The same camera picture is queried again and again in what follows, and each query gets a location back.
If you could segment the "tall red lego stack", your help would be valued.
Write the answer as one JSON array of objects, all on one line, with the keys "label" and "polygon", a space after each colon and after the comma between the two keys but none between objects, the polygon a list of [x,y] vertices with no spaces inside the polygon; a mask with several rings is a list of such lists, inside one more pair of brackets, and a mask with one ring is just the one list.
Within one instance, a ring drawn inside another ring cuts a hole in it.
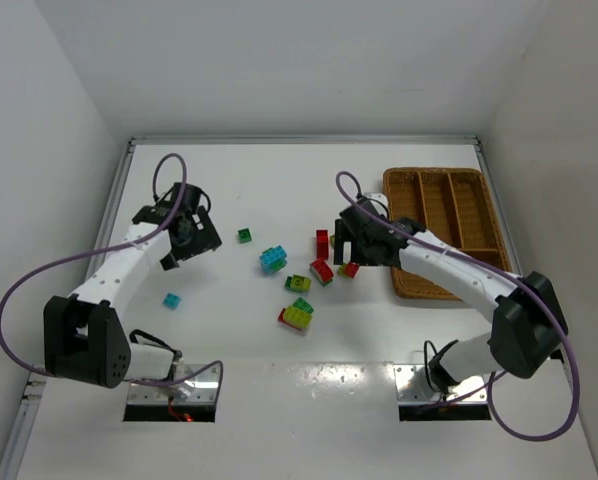
[{"label": "tall red lego stack", "polygon": [[327,260],[329,258],[330,237],[326,229],[317,229],[315,232],[316,258]]}]

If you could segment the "lime and red lego pair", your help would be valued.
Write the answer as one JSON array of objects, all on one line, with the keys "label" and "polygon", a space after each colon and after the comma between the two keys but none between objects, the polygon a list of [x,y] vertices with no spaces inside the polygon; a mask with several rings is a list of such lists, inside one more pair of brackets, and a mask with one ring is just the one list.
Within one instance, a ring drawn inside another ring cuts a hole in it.
[{"label": "lime and red lego pair", "polygon": [[339,266],[338,274],[349,279],[354,279],[360,269],[360,265],[354,262],[344,263]]}]

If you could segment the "red curved lego brick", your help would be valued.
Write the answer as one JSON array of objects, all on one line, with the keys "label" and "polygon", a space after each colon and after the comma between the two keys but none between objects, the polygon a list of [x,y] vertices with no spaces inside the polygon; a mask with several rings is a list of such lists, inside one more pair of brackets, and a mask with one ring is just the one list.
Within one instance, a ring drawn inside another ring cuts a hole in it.
[{"label": "red curved lego brick", "polygon": [[310,264],[309,269],[322,286],[328,285],[334,279],[334,273],[332,269],[329,267],[327,262],[321,258],[314,260]]}]

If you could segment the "small dark green lego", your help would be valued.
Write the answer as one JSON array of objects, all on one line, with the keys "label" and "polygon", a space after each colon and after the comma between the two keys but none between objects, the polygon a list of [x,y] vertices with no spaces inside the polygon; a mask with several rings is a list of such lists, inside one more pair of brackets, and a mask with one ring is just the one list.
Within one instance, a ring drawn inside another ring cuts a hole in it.
[{"label": "small dark green lego", "polygon": [[248,243],[252,241],[252,236],[248,228],[241,229],[237,232],[238,241],[240,244]]}]

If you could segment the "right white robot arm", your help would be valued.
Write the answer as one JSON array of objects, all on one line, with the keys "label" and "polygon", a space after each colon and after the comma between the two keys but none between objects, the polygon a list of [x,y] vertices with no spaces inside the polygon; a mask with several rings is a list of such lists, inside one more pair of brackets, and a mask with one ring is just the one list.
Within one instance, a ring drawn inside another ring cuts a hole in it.
[{"label": "right white robot arm", "polygon": [[568,327],[551,281],[538,272],[497,274],[417,222],[388,223],[373,202],[359,199],[340,213],[352,250],[371,266],[389,266],[443,288],[479,312],[489,332],[453,340],[428,361],[432,389],[443,394],[463,380],[505,371],[532,377],[559,347]]}]

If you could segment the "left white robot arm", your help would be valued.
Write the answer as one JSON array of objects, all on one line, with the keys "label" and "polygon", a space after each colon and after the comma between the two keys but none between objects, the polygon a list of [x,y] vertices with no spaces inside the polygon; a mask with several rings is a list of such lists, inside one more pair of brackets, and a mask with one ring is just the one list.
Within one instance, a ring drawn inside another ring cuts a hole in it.
[{"label": "left white robot arm", "polygon": [[123,318],[153,270],[177,268],[220,247],[209,204],[199,187],[174,183],[133,217],[124,237],[128,247],[110,253],[69,296],[46,303],[44,360],[51,375],[114,388],[132,380],[169,382],[182,372],[180,351],[125,327]]}]

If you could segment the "green and lime curved legos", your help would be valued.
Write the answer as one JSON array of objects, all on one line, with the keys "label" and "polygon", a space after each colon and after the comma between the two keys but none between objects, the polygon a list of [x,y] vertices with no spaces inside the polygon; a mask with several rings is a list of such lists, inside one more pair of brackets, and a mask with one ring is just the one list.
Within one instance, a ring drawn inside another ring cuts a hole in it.
[{"label": "green and lime curved legos", "polygon": [[301,275],[288,276],[284,287],[295,293],[307,293],[311,288],[311,279]]}]

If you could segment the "small cyan lego brick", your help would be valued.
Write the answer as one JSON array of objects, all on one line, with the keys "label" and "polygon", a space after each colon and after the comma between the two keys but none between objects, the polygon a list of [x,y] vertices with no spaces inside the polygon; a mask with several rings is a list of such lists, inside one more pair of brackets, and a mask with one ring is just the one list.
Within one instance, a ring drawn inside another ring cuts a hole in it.
[{"label": "small cyan lego brick", "polygon": [[180,302],[181,298],[178,295],[167,293],[163,300],[163,305],[168,309],[175,310],[178,308]]}]

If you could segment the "blue and green lego stack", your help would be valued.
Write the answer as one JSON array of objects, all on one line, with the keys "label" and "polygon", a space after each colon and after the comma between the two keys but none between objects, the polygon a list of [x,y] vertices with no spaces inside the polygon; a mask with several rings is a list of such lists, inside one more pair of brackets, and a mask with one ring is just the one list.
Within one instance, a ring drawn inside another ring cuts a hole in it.
[{"label": "blue and green lego stack", "polygon": [[287,265],[287,253],[281,245],[268,248],[259,257],[262,272],[270,275]]}]

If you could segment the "wicker divided basket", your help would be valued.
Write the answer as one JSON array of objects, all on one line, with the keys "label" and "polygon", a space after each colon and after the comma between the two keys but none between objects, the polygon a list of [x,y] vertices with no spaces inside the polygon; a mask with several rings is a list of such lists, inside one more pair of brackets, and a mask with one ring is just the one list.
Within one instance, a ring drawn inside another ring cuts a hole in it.
[{"label": "wicker divided basket", "polygon": [[383,174],[389,216],[412,219],[445,243],[512,270],[483,174],[467,168],[391,168]]}]

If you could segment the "lime green red lego stack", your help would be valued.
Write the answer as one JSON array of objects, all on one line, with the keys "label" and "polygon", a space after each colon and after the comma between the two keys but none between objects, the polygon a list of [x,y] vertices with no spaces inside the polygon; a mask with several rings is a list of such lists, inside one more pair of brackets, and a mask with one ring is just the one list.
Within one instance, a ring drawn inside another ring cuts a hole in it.
[{"label": "lime green red lego stack", "polygon": [[277,320],[294,330],[303,332],[309,328],[313,314],[312,305],[299,297],[280,312]]}]

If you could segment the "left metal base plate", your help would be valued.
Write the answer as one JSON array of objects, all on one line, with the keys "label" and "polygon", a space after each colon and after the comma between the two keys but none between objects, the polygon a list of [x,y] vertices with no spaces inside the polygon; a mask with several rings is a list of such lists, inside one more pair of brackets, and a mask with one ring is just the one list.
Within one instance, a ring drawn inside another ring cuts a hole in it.
[{"label": "left metal base plate", "polygon": [[218,400],[223,382],[223,363],[215,361],[209,366],[182,364],[175,370],[175,377],[184,377],[185,380],[168,387],[132,383],[128,388],[126,404],[165,407],[172,401],[173,406],[213,406]]}]

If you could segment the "metal base plate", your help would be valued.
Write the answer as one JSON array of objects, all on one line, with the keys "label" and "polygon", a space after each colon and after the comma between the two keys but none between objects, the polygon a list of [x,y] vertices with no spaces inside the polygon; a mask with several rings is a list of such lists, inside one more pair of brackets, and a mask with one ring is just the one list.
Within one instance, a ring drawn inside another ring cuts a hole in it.
[{"label": "metal base plate", "polygon": [[172,401],[173,406],[213,406],[218,400],[223,382],[223,363],[215,361],[209,366],[182,364],[175,370],[175,377],[184,377],[185,380],[168,387],[132,383],[128,388],[126,404],[165,407]]},{"label": "metal base plate", "polygon": [[395,364],[393,371],[399,406],[419,407],[442,402],[484,404],[487,400],[486,381],[480,376],[470,377],[443,394],[426,380],[423,364]]}]

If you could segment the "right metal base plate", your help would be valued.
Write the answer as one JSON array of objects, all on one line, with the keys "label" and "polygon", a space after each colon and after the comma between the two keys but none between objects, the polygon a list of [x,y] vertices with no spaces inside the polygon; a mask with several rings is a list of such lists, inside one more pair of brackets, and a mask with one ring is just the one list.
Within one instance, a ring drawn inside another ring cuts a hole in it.
[{"label": "right metal base plate", "polygon": [[423,364],[395,364],[393,371],[399,406],[419,407],[442,402],[484,404],[487,400],[486,381],[480,376],[470,377],[443,394],[426,380]]}]

